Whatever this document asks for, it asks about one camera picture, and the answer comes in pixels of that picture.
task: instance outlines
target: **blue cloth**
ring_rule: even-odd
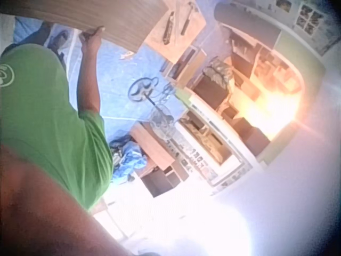
[[[111,182],[119,185],[127,181],[128,175],[135,169],[141,169],[147,164],[147,157],[142,155],[139,144],[127,142],[122,148],[123,158],[118,167],[114,167]]]

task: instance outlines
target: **white wall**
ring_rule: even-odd
[[[302,128],[264,173],[217,196],[247,222],[252,255],[312,255],[340,213],[340,45]]]

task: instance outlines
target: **blue floor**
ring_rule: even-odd
[[[226,1],[197,0],[207,24],[193,45],[206,52],[207,59],[204,66],[215,56],[224,59],[230,54],[230,49],[225,44],[225,38],[214,19],[214,7],[218,2]],[[13,36],[14,42],[27,37],[37,30],[40,24],[41,21],[39,20],[17,17]],[[63,29],[70,32],[70,39],[63,47],[62,52],[65,54],[64,59],[68,65],[70,102],[74,108],[77,108],[76,86],[82,57],[80,41],[76,38],[73,50],[70,51],[73,29],[55,25],[51,35],[54,36]],[[101,115],[104,118],[105,135],[108,141],[129,132],[136,120],[148,120],[149,118],[152,109],[151,103],[134,103],[129,101],[127,97],[128,89],[134,81],[142,77],[153,78],[157,76],[159,78],[157,90],[159,91],[168,83],[159,72],[165,59],[154,50],[143,44],[137,54],[126,60],[120,60],[121,55],[126,52],[124,48],[106,40],[103,40],[99,50],[97,72],[101,95]],[[159,91],[155,91],[153,95],[159,94]],[[170,109],[175,119],[179,119],[185,110],[185,106],[175,96],[171,96],[165,105]]]

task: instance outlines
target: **person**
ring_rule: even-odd
[[[69,102],[63,54],[58,53],[68,33],[60,32],[45,48],[51,27],[43,22],[38,31],[2,54],[1,143],[39,166],[89,210],[112,177],[96,78],[104,27],[79,37],[83,57],[77,84],[78,111]]]
[[[40,167],[0,153],[0,255],[134,256]]]

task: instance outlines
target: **wooden table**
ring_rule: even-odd
[[[190,23],[187,27],[186,33],[184,36],[181,36],[180,33],[182,27],[185,24],[185,21],[188,17],[188,13],[190,11],[190,5],[188,4],[189,1],[188,0],[163,0],[163,1],[168,6],[169,10],[157,23],[157,25],[150,32],[150,34],[147,36],[144,42],[147,43],[156,52],[165,57],[167,60],[175,64],[179,60],[181,55],[185,52],[185,50],[194,41],[194,39],[198,36],[201,30],[205,27],[206,21],[204,16],[201,14],[199,8],[198,12],[192,11]],[[178,15],[176,13],[177,1],[179,6]],[[166,29],[169,16],[172,11],[175,12],[172,35],[170,38],[170,43],[168,45],[164,45],[163,35]],[[178,17],[178,29],[176,29],[177,24],[176,17]]]

